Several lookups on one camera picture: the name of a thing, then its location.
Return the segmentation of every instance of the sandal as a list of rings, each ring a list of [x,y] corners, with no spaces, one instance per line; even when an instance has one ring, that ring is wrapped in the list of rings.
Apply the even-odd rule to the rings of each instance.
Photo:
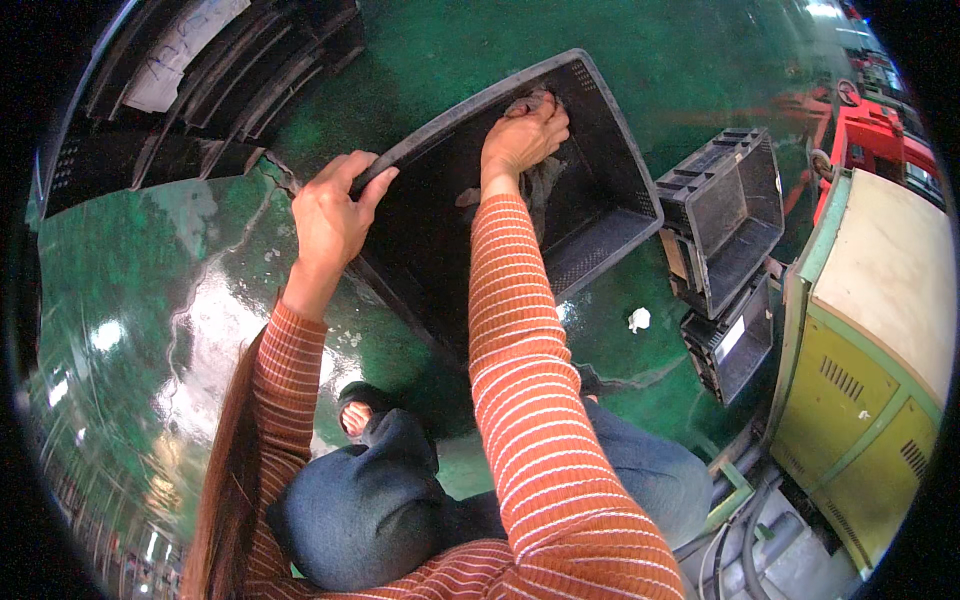
[[[382,390],[375,388],[366,381],[354,381],[347,384],[346,388],[340,393],[340,399],[337,400],[337,422],[340,423],[340,428],[343,429],[344,435],[352,444],[357,444],[360,441],[360,436],[351,436],[347,433],[347,427],[344,425],[344,411],[351,402],[366,404],[370,407],[372,415],[387,413],[395,408]]]

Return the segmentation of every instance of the stacked black crates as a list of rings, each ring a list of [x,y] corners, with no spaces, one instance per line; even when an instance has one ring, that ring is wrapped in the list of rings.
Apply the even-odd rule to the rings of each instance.
[[[730,404],[773,345],[763,262],[783,235],[765,129],[726,129],[656,182],[681,333],[704,385]]]

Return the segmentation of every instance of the woman's right hand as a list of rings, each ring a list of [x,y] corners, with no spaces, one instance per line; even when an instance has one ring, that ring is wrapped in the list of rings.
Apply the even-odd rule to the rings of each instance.
[[[487,134],[480,155],[481,187],[495,180],[518,180],[520,173],[557,152],[570,137],[570,119],[550,92],[537,110],[515,109]]]

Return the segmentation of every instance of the hand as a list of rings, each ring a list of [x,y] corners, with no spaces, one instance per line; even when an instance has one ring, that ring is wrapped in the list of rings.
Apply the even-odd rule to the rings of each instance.
[[[487,134],[480,155],[481,183],[497,176],[519,178],[520,173],[557,152],[570,137],[570,119],[550,92],[543,92],[537,110],[515,108]]]
[[[373,212],[399,173],[391,167],[373,178],[355,203],[348,194],[353,179],[375,160],[375,154],[360,150],[337,156],[294,199],[297,262],[306,271],[342,272],[360,253]]]

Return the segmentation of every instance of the white paper label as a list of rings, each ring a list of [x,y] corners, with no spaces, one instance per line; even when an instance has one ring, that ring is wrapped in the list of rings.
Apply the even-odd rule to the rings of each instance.
[[[742,336],[746,330],[747,327],[743,323],[743,315],[740,315],[740,318],[736,320],[736,323],[733,324],[733,327],[730,328],[727,335],[725,335],[723,340],[720,341],[720,344],[717,345],[717,350],[714,354],[716,354],[718,363],[736,346],[736,343],[740,340],[740,336]]]
[[[133,77],[123,103],[147,112],[166,112],[177,99],[183,69],[250,0],[198,0],[187,5]]]

